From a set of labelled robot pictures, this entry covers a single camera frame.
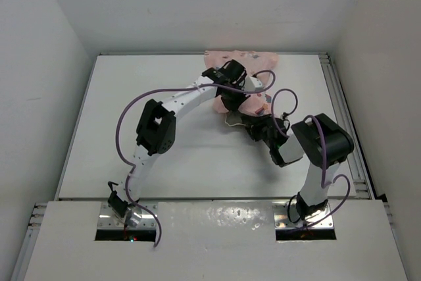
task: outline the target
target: pink cloth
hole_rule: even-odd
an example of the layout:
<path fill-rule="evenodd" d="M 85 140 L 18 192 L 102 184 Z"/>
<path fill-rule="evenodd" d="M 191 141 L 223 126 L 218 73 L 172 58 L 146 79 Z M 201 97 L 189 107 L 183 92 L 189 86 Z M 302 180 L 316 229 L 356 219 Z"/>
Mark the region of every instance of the pink cloth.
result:
<path fill-rule="evenodd" d="M 276 53 L 269 52 L 205 51 L 206 68 L 220 68 L 230 59 L 235 59 L 237 62 L 241 63 L 245 67 L 248 75 L 251 76 L 260 70 L 274 69 L 278 63 L 279 56 Z M 264 73 L 258 75 L 258 78 L 264 85 L 266 85 L 270 80 L 270 75 L 268 73 Z M 238 111 L 251 116 L 267 115 L 270 113 L 271 102 L 272 98 L 265 92 L 257 93 L 251 95 L 246 101 L 244 101 L 239 106 Z M 228 112 L 227 108 L 225 108 L 222 103 L 221 96 L 218 96 L 215 99 L 213 109 L 218 113 Z"/>

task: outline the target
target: white table surface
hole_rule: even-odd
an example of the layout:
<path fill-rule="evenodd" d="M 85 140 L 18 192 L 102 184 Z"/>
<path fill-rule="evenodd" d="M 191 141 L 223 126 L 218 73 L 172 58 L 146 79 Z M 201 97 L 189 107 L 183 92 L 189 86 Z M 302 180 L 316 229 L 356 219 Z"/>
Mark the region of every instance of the white table surface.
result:
<path fill-rule="evenodd" d="M 276 242 L 269 201 L 159 203 L 156 249 L 151 242 L 95 241 L 100 208 L 50 202 L 25 281 L 406 280 L 378 200 L 347 201 L 334 214 L 337 239 L 307 242 Z"/>
<path fill-rule="evenodd" d="M 137 95 L 157 88 L 183 88 L 205 69 L 202 55 L 99 56 L 93 74 L 59 197 L 107 198 L 107 182 L 125 179 L 129 167 L 116 153 L 114 133 L 123 108 Z M 299 107 L 292 123 L 306 115 L 326 113 L 335 120 L 334 110 L 318 55 L 280 55 L 274 69 L 277 81 L 270 90 L 291 88 L 297 92 Z M 156 100 L 169 94 L 151 96 Z M 132 107 L 121 129 L 122 150 L 132 157 L 136 126 L 146 100 Z M 307 175 L 307 157 L 279 168 L 268 148 L 255 143 L 241 128 L 224 124 L 212 102 L 202 104 L 177 122 L 176 141 L 155 163 L 145 181 L 144 198 L 277 198 L 291 197 L 302 187 Z M 288 93 L 276 100 L 276 113 L 293 108 Z M 351 177 L 349 165 L 338 172 Z M 341 197 L 346 183 L 338 181 L 330 197 Z M 352 186 L 351 195 L 355 195 Z"/>

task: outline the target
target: purple cable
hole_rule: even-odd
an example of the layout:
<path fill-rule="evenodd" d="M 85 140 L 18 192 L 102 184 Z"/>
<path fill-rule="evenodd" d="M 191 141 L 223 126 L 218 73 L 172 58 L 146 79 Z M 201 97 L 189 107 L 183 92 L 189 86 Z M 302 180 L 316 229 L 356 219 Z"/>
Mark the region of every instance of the purple cable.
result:
<path fill-rule="evenodd" d="M 279 125 L 278 125 L 278 123 L 276 122 L 276 117 L 275 117 L 275 109 L 274 109 L 274 107 L 275 107 L 275 99 L 276 99 L 276 97 L 278 96 L 278 94 L 280 94 L 281 92 L 283 92 L 283 91 L 288 91 L 288 92 L 290 92 L 290 93 L 292 93 L 292 95 L 294 96 L 294 98 L 295 98 L 295 107 L 294 107 L 294 109 L 290 112 L 290 113 L 287 113 L 287 116 L 288 115 L 292 115 L 294 112 L 295 112 L 295 110 L 297 110 L 297 107 L 298 107 L 298 97 L 297 97 L 297 94 L 292 90 L 292 89 L 289 89 L 289 88 L 282 88 L 282 89 L 279 89 L 275 94 L 274 94 L 274 96 L 273 96 L 273 98 L 272 98 L 272 104 L 271 104 L 271 106 L 270 106 L 270 112 L 271 112 L 271 114 L 272 114 L 272 120 L 274 121 L 274 124 L 275 124 L 275 127 L 276 127 L 276 129 L 278 130 L 278 132 L 283 136 L 283 137 L 285 137 L 285 138 L 288 138 L 289 136 L 287 135 L 287 134 L 285 134 L 285 133 L 283 133 L 282 132 L 282 130 L 281 130 L 281 128 L 279 127 Z"/>
<path fill-rule="evenodd" d="M 132 199 L 132 197 L 130 196 L 130 194 L 129 194 L 129 189 L 128 189 L 128 184 L 129 184 L 129 179 L 130 179 L 130 175 L 131 175 L 131 173 L 135 170 L 135 168 L 136 168 L 136 164 L 134 164 L 134 163 L 131 163 L 129 160 L 127 160 L 124 156 L 123 156 L 123 152 L 121 151 L 121 147 L 120 147 L 120 129 L 121 129 L 121 125 L 122 125 L 122 122 L 123 122 L 123 119 L 124 119 L 124 117 L 126 116 L 126 114 L 127 114 L 127 112 L 129 111 L 129 109 L 131 108 L 131 107 L 133 107 L 133 105 L 136 103 L 136 102 L 138 102 L 140 99 L 143 99 L 144 97 L 147 97 L 148 95 L 152 95 L 152 94 L 154 94 L 154 93 L 160 93 L 160 92 L 181 92 L 181 91 L 194 91 L 194 90 L 197 90 L 197 89 L 201 89 L 201 88 L 205 88 L 205 87 L 218 87 L 218 88 L 222 88 L 222 89 L 225 89 L 225 90 L 230 90 L 230 91 L 234 91 L 234 92 L 240 92 L 240 93 L 245 93 L 245 94 L 249 94 L 249 95 L 251 95 L 251 94 L 254 94 L 254 93 L 261 93 L 261 92 L 264 92 L 264 91 L 267 91 L 267 90 L 269 90 L 273 85 L 274 85 L 274 83 L 275 83 L 275 80 L 276 80 L 276 75 L 275 75 L 275 73 L 273 72 L 273 71 L 271 71 L 271 70 L 261 70 L 260 72 L 257 72 L 256 74 L 254 74 L 253 76 L 257 76 L 257 75 L 259 75 L 259 74 L 263 74 L 263 73 L 265 73 L 265 72 L 268 72 L 268 73 L 270 73 L 271 75 L 272 75 L 272 82 L 270 83 L 270 85 L 269 86 L 267 86 L 267 87 L 265 87 L 264 89 L 262 89 L 262 90 L 260 90 L 260 91 L 243 91 L 243 90 L 240 90 L 240 89 L 235 89 L 235 88 L 231 88 L 231 87 L 226 87 L 226 86 L 223 86 L 223 85 L 219 85 L 219 84 L 203 84 L 203 85 L 200 85 L 200 86 L 197 86 L 197 87 L 193 87 L 193 88 L 168 88 L 168 89 L 155 89 L 155 90 L 151 90 L 151 91 L 148 91 L 148 92 L 145 92 L 145 93 L 142 93 L 141 95 L 139 95 L 139 96 L 137 96 L 135 99 L 133 99 L 125 108 L 124 108 L 124 110 L 123 110 L 123 112 L 121 113 L 121 115 L 120 115 L 120 118 L 118 119 L 118 122 L 117 122 L 117 127 L 116 127 L 116 135 L 115 135 L 115 141 L 116 141 L 116 148 L 117 148 L 117 153 L 118 153 L 118 156 L 121 158 L 121 160 L 123 161 L 123 162 L 125 162 L 127 165 L 129 165 L 129 166 L 131 166 L 132 167 L 132 169 L 130 170 L 130 172 L 129 172 L 129 175 L 127 175 L 127 178 L 126 178 L 126 183 L 124 184 L 124 187 L 125 187 L 125 190 L 126 190 L 126 195 L 127 195 L 127 198 L 129 199 L 129 201 L 133 204 L 133 205 L 135 205 L 136 207 L 139 207 L 140 209 L 142 209 L 142 210 L 144 210 L 144 211 L 146 211 L 146 212 L 148 212 L 150 215 L 152 215 L 153 216 L 153 218 L 156 220 L 156 222 L 157 222 L 157 225 L 158 225 L 158 227 L 159 227 L 159 236 L 158 236 L 158 240 L 153 244 L 153 247 L 156 247 L 156 246 L 158 246 L 158 244 L 159 244 L 159 242 L 160 242 L 160 240 L 161 240 L 161 236 L 162 236 L 162 226 L 161 226 L 161 223 L 159 222 L 159 219 L 157 218 L 157 216 L 153 213 L 153 212 L 151 212 L 149 209 L 147 209 L 147 208 L 145 208 L 145 207 L 143 207 L 143 206 L 141 206 L 139 203 L 137 203 L 137 202 L 135 202 L 133 199 Z"/>
<path fill-rule="evenodd" d="M 311 118 L 314 125 L 316 125 L 318 135 L 320 136 L 320 145 L 322 146 L 322 183 L 321 183 L 321 186 L 322 186 L 322 189 L 325 189 L 327 186 L 332 184 L 331 182 L 325 183 L 325 181 L 326 181 L 326 171 L 328 169 L 328 162 L 327 162 L 328 153 L 326 151 L 326 140 L 324 139 L 323 130 L 322 130 L 322 127 L 321 127 L 319 121 L 317 120 L 317 118 L 315 116 L 312 116 L 312 115 L 307 115 L 304 118 L 304 121 L 307 121 L 309 118 Z"/>

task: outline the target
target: purple wire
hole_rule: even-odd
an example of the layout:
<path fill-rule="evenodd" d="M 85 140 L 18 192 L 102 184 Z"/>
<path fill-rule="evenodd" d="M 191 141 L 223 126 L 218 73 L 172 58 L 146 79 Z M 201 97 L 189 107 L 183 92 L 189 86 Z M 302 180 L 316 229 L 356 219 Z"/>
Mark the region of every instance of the purple wire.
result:
<path fill-rule="evenodd" d="M 155 221 L 157 222 L 158 228 L 159 228 L 159 235 L 158 235 L 158 240 L 153 244 L 153 247 L 155 248 L 156 246 L 158 246 L 159 242 L 161 241 L 161 236 L 162 236 L 162 226 L 161 226 L 161 222 L 159 221 L 158 217 L 155 215 L 154 212 L 150 211 L 149 209 L 147 209 L 146 207 L 144 207 L 143 205 L 140 205 L 138 202 L 134 201 L 132 199 L 132 197 L 129 194 L 129 181 L 130 181 L 130 175 L 127 176 L 126 178 L 126 182 L 124 183 L 124 189 L 126 190 L 126 195 L 127 198 L 129 199 L 129 201 L 135 206 L 138 207 L 141 210 L 144 210 L 146 212 L 148 212 L 150 215 L 153 216 L 153 218 L 155 219 Z"/>
<path fill-rule="evenodd" d="M 309 119 L 309 118 L 311 118 L 314 125 L 316 125 L 318 135 L 320 136 L 320 145 L 322 146 L 322 183 L 321 183 L 321 186 L 322 186 L 322 189 L 325 189 L 327 186 L 332 184 L 331 182 L 325 183 L 325 181 L 326 181 L 326 171 L 328 169 L 328 153 L 326 151 L 326 140 L 324 139 L 323 130 L 322 130 L 322 127 L 321 127 L 319 121 L 317 120 L 317 118 L 315 116 L 312 116 L 312 115 L 307 115 L 304 118 L 304 121 L 307 121 L 307 119 Z"/>
<path fill-rule="evenodd" d="M 260 92 L 267 91 L 267 90 L 269 90 L 274 85 L 275 80 L 276 80 L 276 75 L 271 70 L 261 70 L 260 72 L 257 72 L 254 76 L 257 76 L 258 74 L 262 74 L 262 73 L 265 73 L 265 72 L 268 72 L 268 73 L 270 73 L 272 75 L 272 82 L 270 83 L 269 86 L 265 87 L 263 90 L 260 90 L 260 91 L 243 91 L 243 90 L 240 90 L 240 89 L 226 87 L 226 86 L 219 85 L 219 84 L 203 84 L 203 85 L 200 85 L 200 86 L 197 86 L 197 87 L 192 87 L 192 88 L 162 88 L 162 89 L 155 89 L 155 90 L 151 90 L 151 91 L 142 93 L 141 95 L 139 95 L 136 98 L 134 98 L 133 100 L 131 100 L 128 105 L 126 105 L 126 107 L 124 108 L 124 110 L 122 111 L 122 113 L 120 115 L 120 118 L 118 118 L 117 127 L 116 127 L 116 135 L 115 135 L 115 141 L 116 141 L 116 148 L 117 148 L 118 156 L 127 165 L 129 165 L 129 166 L 132 167 L 132 169 L 130 171 L 130 174 L 131 174 L 134 171 L 136 165 L 133 164 L 133 163 L 131 163 L 129 160 L 127 160 L 124 157 L 123 152 L 121 151 L 121 147 L 120 147 L 120 129 L 121 129 L 121 124 L 123 123 L 123 119 L 126 116 L 127 112 L 140 99 L 143 99 L 144 97 L 147 97 L 148 95 L 153 95 L 154 93 L 195 91 L 195 90 L 198 90 L 198 89 L 201 89 L 201 88 L 205 88 L 205 87 L 218 87 L 218 88 L 222 88 L 222 89 L 225 89 L 225 90 L 230 90 L 230 91 L 234 91 L 234 92 L 241 92 L 241 93 L 246 93 L 246 94 L 251 95 L 251 94 L 254 94 L 254 93 L 260 93 Z"/>
<path fill-rule="evenodd" d="M 127 175 L 126 178 L 126 183 L 124 184 L 125 190 L 126 190 L 126 195 L 127 198 L 129 199 L 129 201 L 135 205 L 136 207 L 139 207 L 140 209 L 148 212 L 149 214 L 151 214 L 153 216 L 153 218 L 156 220 L 157 225 L 159 227 L 159 236 L 158 236 L 158 240 L 153 244 L 153 247 L 158 246 L 160 240 L 161 240 L 161 236 L 162 236 L 162 226 L 161 226 L 161 222 L 159 222 L 158 217 L 151 212 L 149 209 L 143 207 L 142 205 L 140 205 L 139 203 L 135 202 L 132 197 L 129 194 L 129 189 L 128 189 L 128 184 L 129 184 L 129 179 L 130 179 L 130 175 L 131 173 L 135 170 L 136 168 L 136 164 L 131 163 L 129 160 L 127 160 L 124 155 L 123 152 L 121 151 L 121 147 L 120 147 L 120 129 L 121 129 L 121 125 L 123 123 L 123 119 L 126 116 L 127 112 L 129 111 L 129 109 L 131 107 L 133 107 L 133 105 L 138 102 L 140 99 L 143 99 L 144 97 L 147 97 L 148 95 L 153 95 L 154 93 L 160 93 L 160 92 L 181 92 L 181 91 L 194 91 L 197 89 L 201 89 L 201 88 L 205 88 L 205 87 L 218 87 L 218 88 L 222 88 L 225 90 L 230 90 L 230 91 L 234 91 L 234 92 L 240 92 L 240 93 L 245 93 L 245 94 L 254 94 L 254 93 L 261 93 L 264 91 L 269 90 L 276 81 L 276 75 L 272 70 L 261 70 L 260 72 L 257 72 L 256 74 L 254 74 L 254 76 L 257 76 L 259 74 L 263 74 L 265 72 L 268 72 L 272 75 L 272 82 L 270 83 L 269 86 L 265 87 L 264 89 L 260 90 L 260 91 L 243 91 L 240 89 L 235 89 L 235 88 L 231 88 L 231 87 L 226 87 L 220 84 L 203 84 L 197 87 L 192 87 L 192 88 L 164 88 L 164 89 L 155 89 L 155 90 L 151 90 L 145 93 L 142 93 L 141 95 L 137 96 L 136 98 L 134 98 L 128 105 L 126 105 L 126 107 L 124 108 L 124 110 L 122 111 L 120 118 L 118 118 L 118 122 L 117 122 L 117 127 L 116 127 L 116 135 L 115 135 L 115 142 L 116 142 L 116 149 L 117 149 L 117 153 L 118 156 L 121 158 L 121 160 L 123 162 L 125 162 L 127 165 L 131 166 L 132 169 L 129 172 L 129 175 Z"/>
<path fill-rule="evenodd" d="M 271 114 L 272 114 L 272 120 L 274 121 L 274 124 L 275 124 L 275 127 L 276 127 L 276 129 L 278 130 L 278 132 L 283 136 L 283 137 L 285 137 L 285 138 L 288 138 L 289 136 L 287 135 L 287 134 L 285 134 L 282 130 L 281 130 L 281 128 L 279 127 L 279 125 L 278 125 L 278 123 L 276 122 L 276 117 L 275 117 L 275 99 L 276 99 L 276 97 L 278 96 L 278 94 L 279 93 L 281 93 L 281 92 L 283 92 L 283 91 L 288 91 L 288 92 L 290 92 L 290 93 L 292 93 L 292 95 L 294 96 L 294 98 L 295 98 L 295 106 L 294 106 L 294 109 L 290 112 L 290 113 L 287 113 L 287 116 L 288 115 L 292 115 L 294 112 L 295 112 L 295 110 L 297 110 L 297 107 L 298 107 L 298 97 L 297 97 L 297 94 L 292 90 L 292 89 L 289 89 L 289 88 L 282 88 L 282 89 L 279 89 L 275 94 L 274 94 L 274 96 L 273 96 L 273 98 L 272 98 L 272 104 L 271 104 L 271 106 L 270 106 L 270 112 L 271 112 Z"/>

